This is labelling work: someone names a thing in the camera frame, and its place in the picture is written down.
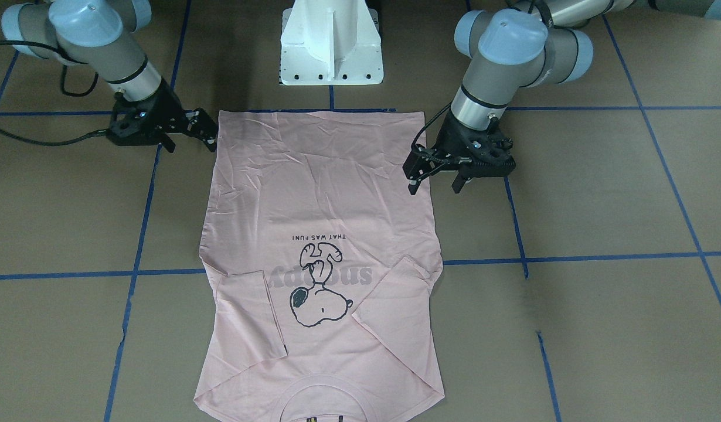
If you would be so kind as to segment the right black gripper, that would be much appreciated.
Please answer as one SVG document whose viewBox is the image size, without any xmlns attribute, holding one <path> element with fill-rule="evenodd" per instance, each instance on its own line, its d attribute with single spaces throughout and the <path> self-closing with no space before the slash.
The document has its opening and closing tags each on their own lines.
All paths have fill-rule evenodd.
<svg viewBox="0 0 721 422">
<path fill-rule="evenodd" d="M 161 144 L 167 152 L 189 139 L 216 152 L 218 124 L 203 109 L 186 113 L 180 99 L 167 82 L 160 83 L 149 98 L 128 101 L 121 93 L 114 94 L 115 104 L 107 138 L 122 147 Z"/>
</svg>

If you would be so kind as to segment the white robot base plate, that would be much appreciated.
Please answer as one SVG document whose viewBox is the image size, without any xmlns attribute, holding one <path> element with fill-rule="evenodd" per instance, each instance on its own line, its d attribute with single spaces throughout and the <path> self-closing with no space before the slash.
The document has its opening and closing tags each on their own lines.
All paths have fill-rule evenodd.
<svg viewBox="0 0 721 422">
<path fill-rule="evenodd" d="M 282 13 L 278 75 L 285 86 L 362 86 L 384 80 L 377 7 L 296 1 Z"/>
</svg>

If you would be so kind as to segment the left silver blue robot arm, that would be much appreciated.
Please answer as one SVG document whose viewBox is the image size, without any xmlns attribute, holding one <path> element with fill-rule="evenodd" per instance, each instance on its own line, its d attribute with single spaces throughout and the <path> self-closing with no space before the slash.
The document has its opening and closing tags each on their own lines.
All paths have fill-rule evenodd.
<svg viewBox="0 0 721 422">
<path fill-rule="evenodd" d="M 457 171 L 454 192 L 471 179 L 508 176 L 516 167 L 513 142 L 499 125 L 515 94 L 586 74 L 594 49 L 580 24 L 630 7 L 721 21 L 721 1 L 518 1 L 494 13 L 466 13 L 454 43 L 470 66 L 440 111 L 444 121 L 434 145 L 412 142 L 403 164 L 409 192 L 440 171 Z"/>
</svg>

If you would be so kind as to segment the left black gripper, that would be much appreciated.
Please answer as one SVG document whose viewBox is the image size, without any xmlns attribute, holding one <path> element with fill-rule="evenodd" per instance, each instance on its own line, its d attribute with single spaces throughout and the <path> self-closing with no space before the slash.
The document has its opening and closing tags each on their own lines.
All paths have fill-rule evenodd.
<svg viewBox="0 0 721 422">
<path fill-rule="evenodd" d="M 410 195 L 441 171 L 457 171 L 451 187 L 460 194 L 471 179 L 508 176 L 516 168 L 513 142 L 500 129 L 500 118 L 490 118 L 487 128 L 480 131 L 463 125 L 447 108 L 441 114 L 444 121 L 434 146 L 411 147 L 402 166 Z"/>
</svg>

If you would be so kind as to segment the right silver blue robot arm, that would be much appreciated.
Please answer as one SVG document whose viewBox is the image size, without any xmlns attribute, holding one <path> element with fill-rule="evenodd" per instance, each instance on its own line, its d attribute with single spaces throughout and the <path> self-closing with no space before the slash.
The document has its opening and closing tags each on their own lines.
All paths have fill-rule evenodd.
<svg viewBox="0 0 721 422">
<path fill-rule="evenodd" d="M 132 33 L 151 21 L 147 1 L 43 1 L 12 5 L 2 14 L 4 45 L 64 67 L 86 64 L 114 93 L 108 128 L 90 132 L 117 146 L 161 144 L 173 152 L 171 134 L 195 137 L 210 151 L 217 123 L 202 108 L 186 111 Z"/>
</svg>

